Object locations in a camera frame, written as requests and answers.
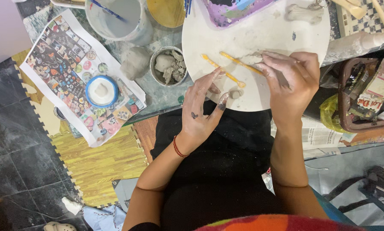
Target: white bucket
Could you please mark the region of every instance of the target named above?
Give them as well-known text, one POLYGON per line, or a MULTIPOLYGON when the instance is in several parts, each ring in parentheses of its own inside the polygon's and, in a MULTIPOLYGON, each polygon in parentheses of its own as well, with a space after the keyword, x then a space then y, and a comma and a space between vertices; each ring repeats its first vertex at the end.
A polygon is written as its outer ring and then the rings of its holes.
POLYGON ((104 7, 124 18, 122 22, 91 1, 85 2, 85 13, 92 28, 112 41, 129 41, 144 46, 150 44, 153 28, 143 5, 138 0, 97 0, 104 7))

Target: container of clay scraps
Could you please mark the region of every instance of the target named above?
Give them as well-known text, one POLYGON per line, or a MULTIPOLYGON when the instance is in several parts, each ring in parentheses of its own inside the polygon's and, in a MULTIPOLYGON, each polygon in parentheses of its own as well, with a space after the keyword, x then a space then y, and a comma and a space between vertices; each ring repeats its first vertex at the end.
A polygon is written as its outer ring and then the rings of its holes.
POLYGON ((156 50, 149 67, 153 78, 167 87, 182 84, 188 73, 182 51, 174 46, 164 46, 156 50))
POLYGON ((90 104, 98 108, 106 108, 116 102, 119 95, 117 83, 106 75, 98 75, 88 81, 85 95, 90 104))

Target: paint palette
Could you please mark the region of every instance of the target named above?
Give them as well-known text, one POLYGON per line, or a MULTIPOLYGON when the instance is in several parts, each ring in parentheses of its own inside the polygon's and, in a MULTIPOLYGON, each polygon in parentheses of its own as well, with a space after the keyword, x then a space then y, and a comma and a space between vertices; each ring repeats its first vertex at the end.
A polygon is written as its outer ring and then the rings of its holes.
POLYGON ((228 27, 277 0, 202 0, 210 21, 217 27, 228 27))

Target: clay-covered hand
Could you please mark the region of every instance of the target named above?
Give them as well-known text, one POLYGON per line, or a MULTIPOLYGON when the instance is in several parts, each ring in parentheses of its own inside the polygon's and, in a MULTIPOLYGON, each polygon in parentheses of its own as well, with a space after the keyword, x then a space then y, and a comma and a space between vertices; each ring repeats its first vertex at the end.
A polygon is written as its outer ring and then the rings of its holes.
POLYGON ((221 68, 203 76, 189 87, 182 105, 182 131, 176 137, 179 151, 187 155, 201 145, 219 124, 225 111, 229 92, 220 97, 218 105, 211 115, 203 114, 205 95, 212 82, 222 76, 221 68))
POLYGON ((269 85, 270 108, 277 128, 301 126, 303 112, 319 89, 318 55, 294 52, 286 56, 265 51, 262 56, 264 63, 256 65, 269 85))

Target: blue cloth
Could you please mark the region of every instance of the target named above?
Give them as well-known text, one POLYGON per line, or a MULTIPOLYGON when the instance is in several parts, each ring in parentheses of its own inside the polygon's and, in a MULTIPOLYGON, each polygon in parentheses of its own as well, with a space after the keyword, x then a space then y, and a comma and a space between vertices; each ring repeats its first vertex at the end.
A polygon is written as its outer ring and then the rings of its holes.
POLYGON ((94 231, 121 231, 126 213, 116 205, 102 210, 85 206, 84 219, 94 231))

